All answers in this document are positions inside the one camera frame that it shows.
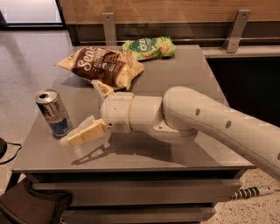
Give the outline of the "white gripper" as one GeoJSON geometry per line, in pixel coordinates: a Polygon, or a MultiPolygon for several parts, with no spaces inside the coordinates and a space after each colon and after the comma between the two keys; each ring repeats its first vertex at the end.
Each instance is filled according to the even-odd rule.
{"type": "Polygon", "coordinates": [[[103,101],[101,118],[93,115],[86,118],[76,129],[71,130],[59,141],[64,146],[79,146],[87,142],[103,139],[103,145],[109,147],[110,130],[112,132],[130,132],[130,104],[134,98],[132,93],[117,92],[99,80],[92,80],[91,84],[103,101]]]}

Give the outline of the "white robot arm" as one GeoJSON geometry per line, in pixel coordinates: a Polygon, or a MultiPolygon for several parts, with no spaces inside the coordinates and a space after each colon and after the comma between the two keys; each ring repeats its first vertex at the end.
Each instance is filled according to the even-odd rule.
{"type": "Polygon", "coordinates": [[[60,143],[78,146],[104,139],[109,146],[113,132],[141,131],[159,141],[181,144],[199,131],[225,144],[253,165],[280,179],[280,129],[223,105],[189,87],[171,87],[164,96],[116,92],[92,82],[101,97],[101,117],[86,118],[60,143]]]}

